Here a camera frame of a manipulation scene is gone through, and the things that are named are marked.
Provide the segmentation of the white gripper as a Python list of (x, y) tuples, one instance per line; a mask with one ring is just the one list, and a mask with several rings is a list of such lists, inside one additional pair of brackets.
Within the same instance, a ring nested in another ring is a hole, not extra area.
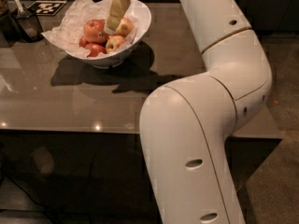
[(121, 23), (127, 9), (131, 5), (130, 0), (111, 0), (109, 10), (105, 20), (104, 31), (108, 35), (113, 35)]

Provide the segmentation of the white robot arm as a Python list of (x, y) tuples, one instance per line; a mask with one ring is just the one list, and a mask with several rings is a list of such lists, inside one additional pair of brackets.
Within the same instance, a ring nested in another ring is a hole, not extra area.
[(163, 224), (246, 224), (225, 141), (264, 107), (272, 72), (235, 0), (179, 0), (206, 65), (144, 102), (140, 141)]

